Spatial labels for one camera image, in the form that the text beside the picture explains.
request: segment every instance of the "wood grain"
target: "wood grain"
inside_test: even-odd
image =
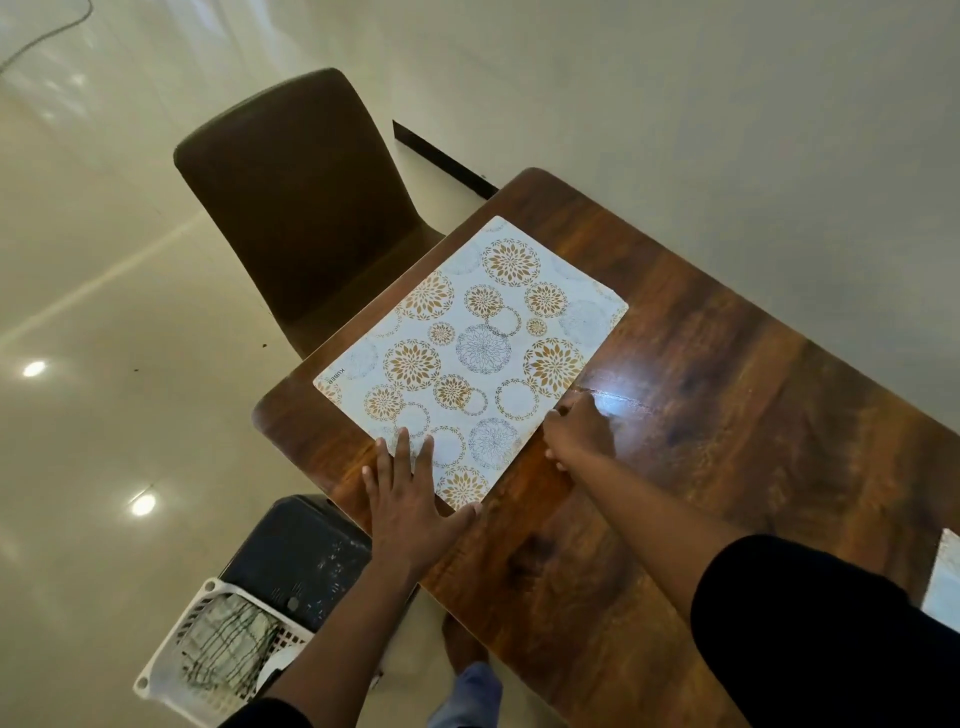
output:
[[[919,601],[941,528],[960,529],[960,438],[538,169],[257,405],[256,426],[344,511],[369,530],[359,471],[372,440],[313,377],[495,214],[630,304],[577,382],[614,416],[620,457]],[[543,450],[538,433],[423,586],[571,725],[743,724],[656,585]]]

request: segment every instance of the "laundry basket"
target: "laundry basket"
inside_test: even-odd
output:
[[[289,644],[305,643],[313,637],[308,630],[242,589],[220,579],[207,579],[133,683],[133,691],[139,697],[157,700],[204,728],[220,725],[253,698],[254,688],[243,693],[227,688],[203,690],[190,685],[185,676],[180,643],[216,597],[230,594],[241,596],[277,620],[279,629],[271,640],[265,660]]]

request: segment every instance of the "chair backrest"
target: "chair backrest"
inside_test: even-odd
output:
[[[333,68],[211,119],[174,164],[281,323],[420,224],[363,102]]]

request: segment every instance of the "wire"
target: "wire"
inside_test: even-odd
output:
[[[48,37],[53,37],[57,34],[62,33],[63,31],[68,31],[71,28],[76,28],[78,25],[84,22],[87,18],[93,15],[93,0],[86,0],[86,5],[87,5],[86,12],[84,13],[83,17],[77,20],[74,20],[72,23],[61,25],[59,28],[54,28],[52,31],[44,33],[42,36],[35,37],[29,43],[27,43],[26,45],[22,46],[19,50],[17,50],[12,56],[9,56],[8,58],[0,62],[0,76],[2,76],[4,72],[13,65],[14,61],[16,61],[18,58],[20,58],[20,56],[25,54],[27,51],[29,51],[38,43],[42,43]]]

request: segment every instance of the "glossy floor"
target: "glossy floor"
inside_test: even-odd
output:
[[[133,678],[270,504],[311,486],[250,423],[298,358],[171,153],[214,113],[327,65],[388,132],[388,69],[357,0],[95,5],[0,77],[0,716],[175,726]],[[8,4],[0,56],[85,7]],[[391,146],[438,230],[481,204]],[[156,507],[138,517],[145,489]],[[443,699],[440,619],[419,596],[363,725],[420,726]],[[504,725],[556,722],[501,673]]]

